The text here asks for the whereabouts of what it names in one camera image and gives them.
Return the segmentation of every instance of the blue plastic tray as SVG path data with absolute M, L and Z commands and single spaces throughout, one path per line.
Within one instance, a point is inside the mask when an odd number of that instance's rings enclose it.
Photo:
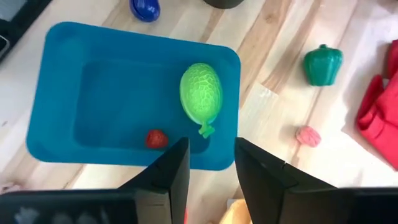
M 209 139 L 179 96 L 184 71 L 198 62 L 223 87 Z M 63 22 L 46 36 L 27 147 L 47 162 L 148 166 L 162 151 L 145 147 L 146 134 L 161 129 L 170 145 L 190 138 L 192 169 L 225 169 L 234 161 L 239 78 L 227 47 Z

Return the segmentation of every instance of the green pepper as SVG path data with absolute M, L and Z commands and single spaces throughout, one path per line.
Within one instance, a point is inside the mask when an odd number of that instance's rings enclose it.
M 343 63 L 343 53 L 338 49 L 321 44 L 304 57 L 304 72 L 313 86 L 332 85 Z

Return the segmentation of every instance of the wooden table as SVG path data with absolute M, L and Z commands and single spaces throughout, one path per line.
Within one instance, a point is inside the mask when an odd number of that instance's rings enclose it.
M 239 136 L 335 186 L 398 185 L 398 176 L 354 129 L 371 79 L 383 70 L 388 43 L 398 39 L 395 0 L 245 0 L 234 9 L 202 0 L 160 0 L 154 23 L 141 23 L 127 0 L 53 0 L 0 66 L 0 178 L 30 189 L 118 187 L 141 167 L 51 164 L 27 153 L 25 135 L 44 37 L 61 21 L 225 45 L 242 63 Z M 320 44 L 345 61 L 333 86 L 309 86 L 302 58 Z M 297 127 L 323 137 L 301 146 Z M 221 172 L 193 170 L 189 223 L 218 221 L 238 188 L 234 165 Z

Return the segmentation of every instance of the strawberry toy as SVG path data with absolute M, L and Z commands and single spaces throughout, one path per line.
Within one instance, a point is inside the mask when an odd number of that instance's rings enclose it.
M 169 143 L 167 136 L 161 130 L 150 130 L 145 139 L 145 145 L 150 149 L 160 149 Z

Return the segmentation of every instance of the green vegetable toy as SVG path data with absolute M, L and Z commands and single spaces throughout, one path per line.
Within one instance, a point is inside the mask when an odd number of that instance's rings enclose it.
M 314 86 L 332 85 L 343 63 L 343 53 L 325 44 L 307 53 L 304 57 L 304 72 Z
M 182 75 L 180 98 L 188 117 L 201 125 L 199 134 L 204 138 L 213 134 L 215 129 L 210 124 L 223 103 L 221 83 L 214 69 L 205 63 L 191 65 Z

